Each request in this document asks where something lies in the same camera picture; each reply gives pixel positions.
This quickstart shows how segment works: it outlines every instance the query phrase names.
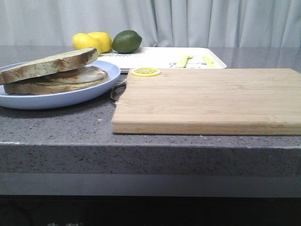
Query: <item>sandwich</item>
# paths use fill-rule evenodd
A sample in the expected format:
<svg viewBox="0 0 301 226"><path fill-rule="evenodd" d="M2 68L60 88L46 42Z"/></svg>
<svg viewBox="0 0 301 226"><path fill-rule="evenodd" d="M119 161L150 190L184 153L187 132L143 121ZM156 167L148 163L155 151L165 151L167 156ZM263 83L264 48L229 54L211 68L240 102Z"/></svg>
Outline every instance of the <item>sandwich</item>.
<svg viewBox="0 0 301 226"><path fill-rule="evenodd" d="M84 48L33 60L0 72L8 94L45 95L89 88L108 80L108 73L86 66L98 58L96 48Z"/></svg>

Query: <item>granite countertop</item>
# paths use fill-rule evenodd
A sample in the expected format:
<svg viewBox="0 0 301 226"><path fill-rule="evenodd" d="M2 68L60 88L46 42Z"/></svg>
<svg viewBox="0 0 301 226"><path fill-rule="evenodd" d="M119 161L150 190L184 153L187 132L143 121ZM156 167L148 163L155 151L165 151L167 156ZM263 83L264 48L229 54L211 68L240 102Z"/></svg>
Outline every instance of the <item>granite countertop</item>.
<svg viewBox="0 0 301 226"><path fill-rule="evenodd" d="M301 72L299 48L210 49L228 68L292 68ZM69 50L73 48L0 46L0 66ZM57 109L0 107L1 180L41 173L206 177L301 174L301 137L117 135L111 129L114 109L109 92Z"/></svg>

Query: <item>green lime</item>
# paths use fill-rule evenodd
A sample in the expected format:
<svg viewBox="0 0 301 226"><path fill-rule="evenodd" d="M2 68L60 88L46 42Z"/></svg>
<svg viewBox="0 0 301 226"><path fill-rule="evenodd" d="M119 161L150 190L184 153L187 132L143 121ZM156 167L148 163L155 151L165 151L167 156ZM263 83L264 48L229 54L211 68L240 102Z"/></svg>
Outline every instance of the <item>green lime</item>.
<svg viewBox="0 0 301 226"><path fill-rule="evenodd" d="M135 31L125 30L118 33L112 43L112 49L119 53L132 53L142 42L142 37Z"/></svg>

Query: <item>egg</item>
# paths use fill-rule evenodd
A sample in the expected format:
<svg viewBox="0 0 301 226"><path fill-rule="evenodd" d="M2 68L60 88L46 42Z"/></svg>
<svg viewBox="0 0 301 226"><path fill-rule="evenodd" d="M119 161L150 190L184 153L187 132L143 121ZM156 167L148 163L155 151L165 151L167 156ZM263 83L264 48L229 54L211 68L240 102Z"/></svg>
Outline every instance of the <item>egg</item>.
<svg viewBox="0 0 301 226"><path fill-rule="evenodd" d="M107 72L99 67L85 66L78 69L57 72L44 76L49 81L58 81L64 83L82 83L101 80L106 76Z"/></svg>

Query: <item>knife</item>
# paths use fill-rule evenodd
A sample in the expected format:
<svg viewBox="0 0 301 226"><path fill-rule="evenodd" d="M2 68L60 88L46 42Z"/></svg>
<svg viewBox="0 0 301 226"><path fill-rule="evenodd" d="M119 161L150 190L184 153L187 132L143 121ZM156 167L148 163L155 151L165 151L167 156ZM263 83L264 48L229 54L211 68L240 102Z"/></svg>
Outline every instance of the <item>knife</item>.
<svg viewBox="0 0 301 226"><path fill-rule="evenodd" d="M184 54L184 56L182 57L182 59L175 65L175 67L178 68L182 68L182 67L186 67L187 64L187 60L193 58L192 55L190 54Z"/></svg>
<svg viewBox="0 0 301 226"><path fill-rule="evenodd" d="M206 64L207 64L207 68L216 68L214 65L214 60L211 59L208 56L203 56L203 59L205 60Z"/></svg>

